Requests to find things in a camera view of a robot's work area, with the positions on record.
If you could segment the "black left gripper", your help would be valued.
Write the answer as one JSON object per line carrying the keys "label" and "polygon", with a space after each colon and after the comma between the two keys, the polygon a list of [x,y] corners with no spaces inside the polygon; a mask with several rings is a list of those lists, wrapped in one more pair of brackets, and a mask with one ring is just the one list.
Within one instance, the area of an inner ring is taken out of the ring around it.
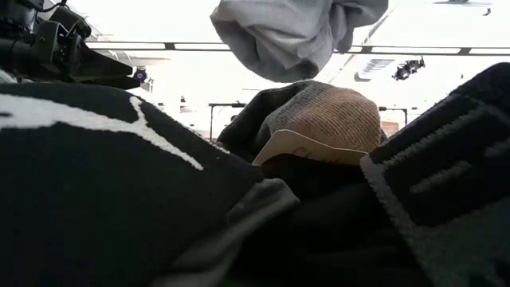
{"label": "black left gripper", "polygon": [[79,68],[82,77],[99,78],[82,81],[82,84],[123,90],[139,88],[140,81],[126,77],[133,72],[130,65],[84,45],[91,33],[83,17],[67,6],[56,6],[51,17],[41,21],[37,28],[35,48],[40,65],[66,80],[72,79]]}

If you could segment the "light blue shirt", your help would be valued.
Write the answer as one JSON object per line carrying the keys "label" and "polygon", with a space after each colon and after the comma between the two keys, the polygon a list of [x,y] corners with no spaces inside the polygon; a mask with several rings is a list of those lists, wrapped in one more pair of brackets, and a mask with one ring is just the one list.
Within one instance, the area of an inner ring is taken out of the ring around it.
{"label": "light blue shirt", "polygon": [[388,0],[220,0],[210,20],[247,69],[290,83],[317,76],[387,9]]}

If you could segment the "grey and tan sock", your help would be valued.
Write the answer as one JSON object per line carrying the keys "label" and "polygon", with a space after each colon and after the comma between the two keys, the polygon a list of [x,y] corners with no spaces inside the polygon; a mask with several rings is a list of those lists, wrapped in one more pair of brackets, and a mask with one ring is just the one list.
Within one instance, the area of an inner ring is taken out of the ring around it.
{"label": "grey and tan sock", "polygon": [[350,88],[298,81],[260,91],[223,129],[217,143],[251,161],[280,130],[366,153],[386,140],[375,102]]}

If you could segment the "black underwear striped waistband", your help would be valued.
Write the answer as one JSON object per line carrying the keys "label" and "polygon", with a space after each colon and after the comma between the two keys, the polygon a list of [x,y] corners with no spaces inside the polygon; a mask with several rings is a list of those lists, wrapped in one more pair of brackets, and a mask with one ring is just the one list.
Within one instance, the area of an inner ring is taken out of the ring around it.
{"label": "black underwear striped waistband", "polygon": [[278,155],[299,204],[221,287],[510,287],[510,63],[454,89],[359,165]]}

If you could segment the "ceiling light strip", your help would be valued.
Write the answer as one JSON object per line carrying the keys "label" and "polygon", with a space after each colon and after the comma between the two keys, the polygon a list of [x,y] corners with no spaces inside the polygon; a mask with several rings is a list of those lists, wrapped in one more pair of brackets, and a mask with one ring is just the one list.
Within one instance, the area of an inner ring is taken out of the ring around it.
{"label": "ceiling light strip", "polygon": [[[120,51],[230,51],[230,48],[226,44],[208,42],[90,41],[88,43],[88,47],[95,50]],[[510,57],[510,47],[412,47],[353,45],[346,54]]]}

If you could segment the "ceiling spotlight cluster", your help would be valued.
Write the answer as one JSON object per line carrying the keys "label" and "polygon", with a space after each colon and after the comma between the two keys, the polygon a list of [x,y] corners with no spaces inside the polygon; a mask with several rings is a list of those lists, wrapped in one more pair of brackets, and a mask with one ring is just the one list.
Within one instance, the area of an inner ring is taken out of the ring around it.
{"label": "ceiling spotlight cluster", "polygon": [[396,81],[404,81],[407,80],[410,75],[415,74],[419,69],[424,68],[426,63],[421,57],[420,60],[408,60],[404,64],[400,64],[397,67],[396,72],[393,74],[392,78]]}

